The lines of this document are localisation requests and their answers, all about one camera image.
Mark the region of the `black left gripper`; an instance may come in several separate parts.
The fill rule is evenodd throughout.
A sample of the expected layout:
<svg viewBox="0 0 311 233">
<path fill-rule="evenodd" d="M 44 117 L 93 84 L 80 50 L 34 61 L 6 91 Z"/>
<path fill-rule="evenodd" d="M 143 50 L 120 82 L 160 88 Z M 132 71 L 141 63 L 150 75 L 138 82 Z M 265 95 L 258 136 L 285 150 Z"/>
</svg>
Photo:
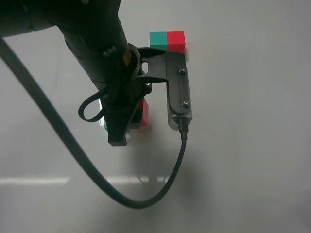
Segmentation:
<svg viewBox="0 0 311 233">
<path fill-rule="evenodd" d="M 136 81 L 142 74 L 139 68 L 138 49 L 129 43 L 92 43 L 89 46 L 89 77 L 97 92 L 89 97 L 92 103 L 99 100 L 108 109 L 104 119 L 108 143 L 126 146 L 126 134 L 139 129 L 143 110 L 140 103 L 147 88 Z"/>
</svg>

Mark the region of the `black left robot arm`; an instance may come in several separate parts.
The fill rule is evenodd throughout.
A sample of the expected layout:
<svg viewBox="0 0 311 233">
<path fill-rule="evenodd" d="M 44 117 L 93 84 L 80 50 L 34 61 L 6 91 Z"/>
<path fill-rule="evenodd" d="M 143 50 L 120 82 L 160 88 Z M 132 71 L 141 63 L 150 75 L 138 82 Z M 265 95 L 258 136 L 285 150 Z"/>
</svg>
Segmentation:
<svg viewBox="0 0 311 233">
<path fill-rule="evenodd" d="M 118 0 L 3 0 L 1 37 L 56 26 L 98 90 L 112 146 L 126 145 L 126 132 L 145 86 L 136 83 L 139 54 L 127 42 Z"/>
</svg>

